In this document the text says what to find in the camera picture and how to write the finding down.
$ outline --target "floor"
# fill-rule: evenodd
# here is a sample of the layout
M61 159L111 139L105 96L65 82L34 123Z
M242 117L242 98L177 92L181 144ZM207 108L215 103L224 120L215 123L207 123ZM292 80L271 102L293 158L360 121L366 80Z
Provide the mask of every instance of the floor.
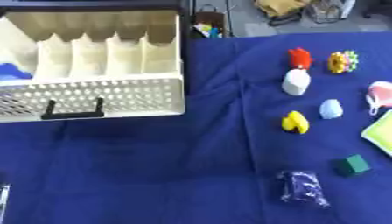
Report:
M376 0L357 0L348 19L334 24L315 24L303 17L300 21L278 27L268 26L268 18L254 5L254 0L229 0L233 33L236 37L262 37L299 32L385 32L392 30L392 18L362 17L361 13ZM197 8L212 4L218 11L226 11L225 0L197 0Z

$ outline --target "green block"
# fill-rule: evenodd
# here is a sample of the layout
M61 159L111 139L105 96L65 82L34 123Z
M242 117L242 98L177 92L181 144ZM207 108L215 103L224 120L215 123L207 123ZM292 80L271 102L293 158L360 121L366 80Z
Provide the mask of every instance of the green block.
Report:
M368 163L361 155L353 155L344 159L339 159L335 162L335 169L338 174L346 177L361 174L370 170Z

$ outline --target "yellow-green cloth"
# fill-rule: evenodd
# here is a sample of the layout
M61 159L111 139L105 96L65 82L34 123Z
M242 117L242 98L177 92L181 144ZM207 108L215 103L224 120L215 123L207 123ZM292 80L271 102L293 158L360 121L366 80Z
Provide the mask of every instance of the yellow-green cloth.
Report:
M377 122L362 131L361 136L380 147L392 157L392 109Z
M269 17L281 17L289 11L303 8L311 0L255 0L255 6L265 11Z

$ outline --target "yellow duck toy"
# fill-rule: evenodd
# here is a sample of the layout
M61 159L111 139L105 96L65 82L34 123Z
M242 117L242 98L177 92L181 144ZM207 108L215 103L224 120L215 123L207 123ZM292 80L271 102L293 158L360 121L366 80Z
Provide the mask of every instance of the yellow duck toy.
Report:
M301 113L294 110L283 118L282 128L287 131L297 128L299 134L304 134L309 129L309 122Z

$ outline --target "pink toy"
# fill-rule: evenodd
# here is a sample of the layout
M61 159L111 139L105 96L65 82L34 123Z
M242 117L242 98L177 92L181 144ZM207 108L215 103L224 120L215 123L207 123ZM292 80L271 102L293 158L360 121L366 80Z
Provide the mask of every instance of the pink toy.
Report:
M366 100L370 106L369 114L375 116L380 107L392 107L392 83L377 81L370 85Z

